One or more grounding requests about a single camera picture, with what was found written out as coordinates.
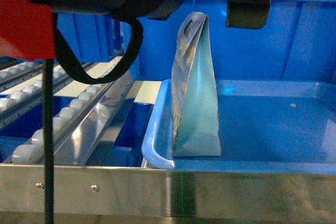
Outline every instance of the roller conveyor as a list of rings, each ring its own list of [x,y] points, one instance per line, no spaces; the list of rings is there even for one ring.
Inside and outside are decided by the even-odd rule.
[[[86,163],[133,83],[128,72],[115,82],[90,85],[54,116],[56,164],[84,165]],[[78,132],[83,130],[87,133],[76,138]],[[85,146],[76,157],[73,156],[74,149],[69,145],[73,138],[80,141],[81,146]],[[4,163],[43,163],[42,155],[43,130],[39,129],[24,144],[18,146]]]
[[[85,63],[83,67],[89,70],[96,63]],[[54,72],[54,93],[72,82],[63,69]],[[11,124],[14,120],[27,113],[41,103],[42,81],[37,80],[33,85],[26,86],[4,98],[0,98],[0,129]]]
[[[18,85],[42,73],[42,64],[22,62],[11,68],[0,71],[0,92]]]

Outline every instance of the blue storage crate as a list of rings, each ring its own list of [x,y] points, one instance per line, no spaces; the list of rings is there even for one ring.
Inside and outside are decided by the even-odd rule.
[[[336,0],[272,0],[260,30],[226,28],[227,0],[185,0],[165,21],[141,18],[144,40],[132,66],[137,80],[171,77],[177,31],[191,12],[209,16],[217,79],[330,82],[336,68]],[[130,28],[124,26],[127,45]]]
[[[54,116],[71,100],[70,97],[54,97]],[[0,162],[11,155],[16,147],[25,143],[36,130],[42,128],[42,125],[42,105],[40,104],[0,130]]]
[[[152,104],[134,103],[116,142],[100,142],[86,165],[140,167],[142,141],[152,109]]]
[[[217,80],[221,156],[173,157],[171,81],[162,82],[142,153],[154,167],[203,172],[336,173],[336,85]]]
[[[80,62],[109,62],[123,52],[120,22],[109,16],[60,13],[57,28]]]

